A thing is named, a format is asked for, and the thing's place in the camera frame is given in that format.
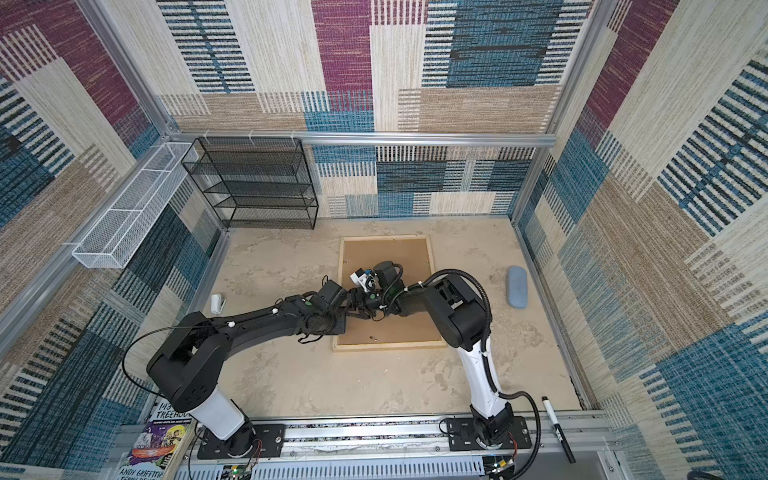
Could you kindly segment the brown frame backing board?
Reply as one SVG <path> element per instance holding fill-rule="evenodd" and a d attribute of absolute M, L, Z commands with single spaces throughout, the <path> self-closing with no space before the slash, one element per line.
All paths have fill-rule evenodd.
<path fill-rule="evenodd" d="M 337 281 L 346 289 L 353 287 L 350 275 L 368 270 L 383 261 L 392 261 L 405 269 L 403 281 L 410 285 L 434 272 L 431 244 L 426 235 L 345 237 L 341 240 Z M 336 352 L 441 348 L 446 343 L 430 316 L 417 313 L 396 315 L 376 322 L 350 318 L 344 334 L 333 340 Z"/>

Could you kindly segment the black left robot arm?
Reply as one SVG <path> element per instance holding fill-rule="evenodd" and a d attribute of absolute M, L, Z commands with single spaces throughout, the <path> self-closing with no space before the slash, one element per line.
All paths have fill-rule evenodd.
<path fill-rule="evenodd" d="M 351 294 L 328 280 L 318 291 L 287 296 L 274 305 L 232 316 L 187 314 L 178 325 L 137 338 L 169 335 L 146 366 L 158 395 L 179 413 L 204 427 L 202 460 L 253 458 L 262 448 L 278 446 L 219 387 L 224 364 L 251 347 L 298 335 L 307 343 L 345 332 Z"/>

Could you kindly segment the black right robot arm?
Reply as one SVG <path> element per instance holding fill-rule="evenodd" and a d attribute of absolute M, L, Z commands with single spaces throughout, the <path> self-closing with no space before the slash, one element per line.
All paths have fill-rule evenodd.
<path fill-rule="evenodd" d="M 463 270 L 442 269 L 407 286 L 402 275 L 402 266 L 391 261 L 356 270 L 350 275 L 350 308 L 371 320 L 422 312 L 429 315 L 444 342 L 461 360 L 470 387 L 472 428 L 480 447 L 497 449 L 512 438 L 513 400 L 526 399 L 534 419 L 539 420 L 529 393 L 501 390 L 491 352 L 490 300 L 479 281 Z"/>

